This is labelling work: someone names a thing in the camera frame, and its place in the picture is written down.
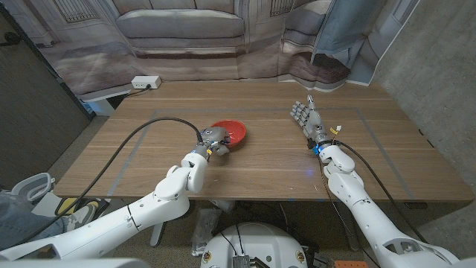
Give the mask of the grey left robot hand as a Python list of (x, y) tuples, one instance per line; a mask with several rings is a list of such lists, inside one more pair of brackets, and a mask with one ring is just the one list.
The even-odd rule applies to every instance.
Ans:
[(229, 153), (227, 145), (231, 142), (229, 132), (223, 127), (208, 127), (201, 132), (200, 141), (192, 150), (193, 153), (205, 157), (207, 160), (211, 155), (223, 156)]

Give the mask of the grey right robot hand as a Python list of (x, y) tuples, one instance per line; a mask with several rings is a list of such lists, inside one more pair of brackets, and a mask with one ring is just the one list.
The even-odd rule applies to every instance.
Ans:
[(308, 104), (296, 101), (292, 105), (290, 115), (297, 121), (306, 138), (316, 145), (330, 144), (331, 139), (323, 127), (321, 116), (311, 95), (307, 96)]

